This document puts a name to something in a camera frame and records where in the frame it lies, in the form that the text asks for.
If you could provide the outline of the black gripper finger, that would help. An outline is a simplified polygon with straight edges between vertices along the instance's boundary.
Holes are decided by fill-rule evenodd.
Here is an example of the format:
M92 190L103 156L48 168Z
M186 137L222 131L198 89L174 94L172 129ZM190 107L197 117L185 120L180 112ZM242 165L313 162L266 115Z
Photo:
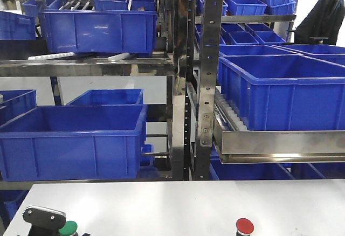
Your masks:
M23 220L31 225L28 235L60 235L66 223L63 211L29 205L22 213Z

